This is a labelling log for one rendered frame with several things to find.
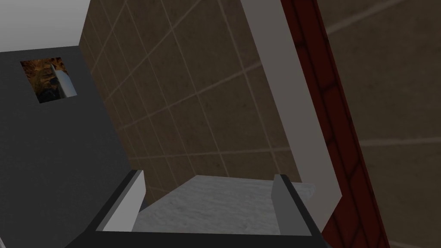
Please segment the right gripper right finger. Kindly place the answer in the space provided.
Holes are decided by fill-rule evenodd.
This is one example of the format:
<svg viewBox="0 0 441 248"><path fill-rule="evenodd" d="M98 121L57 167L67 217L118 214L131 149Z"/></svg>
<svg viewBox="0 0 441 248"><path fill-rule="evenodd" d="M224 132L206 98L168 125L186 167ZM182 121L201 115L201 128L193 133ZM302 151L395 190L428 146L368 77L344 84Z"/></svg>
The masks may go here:
<svg viewBox="0 0 441 248"><path fill-rule="evenodd" d="M305 202L312 197L314 191L313 184L293 183L285 174L274 175L271 200L281 235L321 235L305 206Z"/></svg>

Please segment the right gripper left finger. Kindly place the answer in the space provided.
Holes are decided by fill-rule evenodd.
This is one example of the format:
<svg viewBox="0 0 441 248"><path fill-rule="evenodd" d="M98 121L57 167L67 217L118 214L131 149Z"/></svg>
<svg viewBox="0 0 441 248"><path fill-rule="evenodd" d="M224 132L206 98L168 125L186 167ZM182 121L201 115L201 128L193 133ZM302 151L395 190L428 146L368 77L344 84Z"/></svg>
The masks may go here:
<svg viewBox="0 0 441 248"><path fill-rule="evenodd" d="M143 171L131 170L85 231L132 231L145 193Z"/></svg>

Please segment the brown picture on wall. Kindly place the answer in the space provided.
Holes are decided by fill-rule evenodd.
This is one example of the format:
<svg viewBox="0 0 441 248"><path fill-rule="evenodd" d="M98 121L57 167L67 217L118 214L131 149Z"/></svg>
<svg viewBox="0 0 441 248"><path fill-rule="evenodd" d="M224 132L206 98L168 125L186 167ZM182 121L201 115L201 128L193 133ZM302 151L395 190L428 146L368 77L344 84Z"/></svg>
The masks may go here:
<svg viewBox="0 0 441 248"><path fill-rule="evenodd" d="M20 62L39 103L76 96L77 92L60 57Z"/></svg>

